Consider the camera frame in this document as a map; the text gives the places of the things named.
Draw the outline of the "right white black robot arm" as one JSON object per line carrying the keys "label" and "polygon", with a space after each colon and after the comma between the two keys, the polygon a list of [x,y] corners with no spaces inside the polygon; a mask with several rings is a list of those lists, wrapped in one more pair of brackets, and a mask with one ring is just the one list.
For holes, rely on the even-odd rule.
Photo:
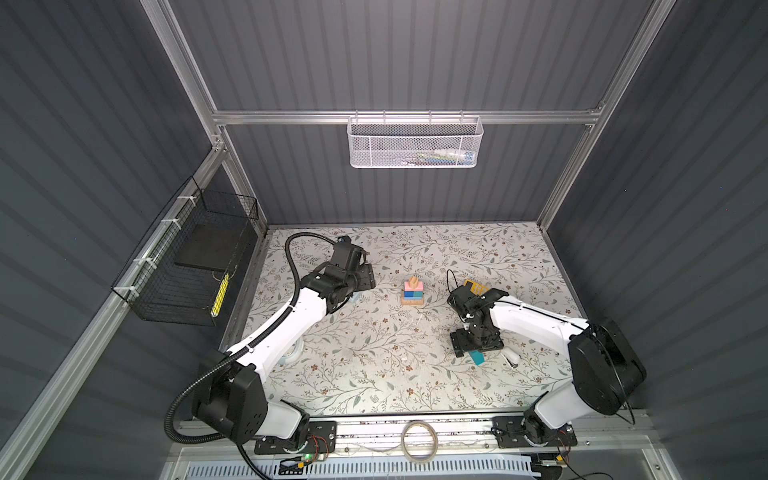
{"label": "right white black robot arm", "polygon": [[613,321],[592,322],[548,311],[492,288],[467,281],[449,292],[448,305],[462,323],[450,335],[456,357],[480,365],[497,352],[515,368],[521,356],[505,344],[503,333],[517,334],[566,360],[568,371],[521,414],[496,418],[498,445],[524,442],[532,447],[567,447],[576,443],[573,421],[591,413],[613,416],[631,407],[631,394],[646,380],[639,356]]}

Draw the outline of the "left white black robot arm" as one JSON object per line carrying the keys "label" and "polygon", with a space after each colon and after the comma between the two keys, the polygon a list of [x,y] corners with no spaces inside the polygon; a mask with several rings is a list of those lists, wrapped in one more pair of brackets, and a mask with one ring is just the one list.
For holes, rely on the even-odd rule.
{"label": "left white black robot arm", "polygon": [[[291,244],[314,238],[332,246],[329,260],[305,276],[298,272]],[[201,365],[191,388],[192,414],[215,433],[205,442],[226,438],[242,446],[254,438],[285,443],[295,450],[309,435],[309,415],[283,400],[269,400],[264,383],[279,361],[315,324],[342,308],[357,292],[376,286],[367,252],[350,237],[335,240],[300,232],[284,245],[294,279],[288,302],[253,333]]]}

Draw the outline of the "teal green block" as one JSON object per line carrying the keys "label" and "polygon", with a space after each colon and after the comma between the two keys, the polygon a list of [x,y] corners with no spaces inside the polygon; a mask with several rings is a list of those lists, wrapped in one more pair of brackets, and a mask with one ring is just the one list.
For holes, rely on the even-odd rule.
{"label": "teal green block", "polygon": [[485,356],[479,351],[470,351],[469,356],[475,365],[479,366],[485,362]]}

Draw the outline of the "pink block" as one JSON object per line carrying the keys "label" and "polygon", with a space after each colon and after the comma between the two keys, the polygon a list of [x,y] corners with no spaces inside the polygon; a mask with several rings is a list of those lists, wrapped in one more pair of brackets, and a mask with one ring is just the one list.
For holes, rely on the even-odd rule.
{"label": "pink block", "polygon": [[404,283],[404,290],[406,292],[423,292],[424,291],[424,283],[422,281],[419,281],[416,284],[412,284],[409,281],[406,281]]}

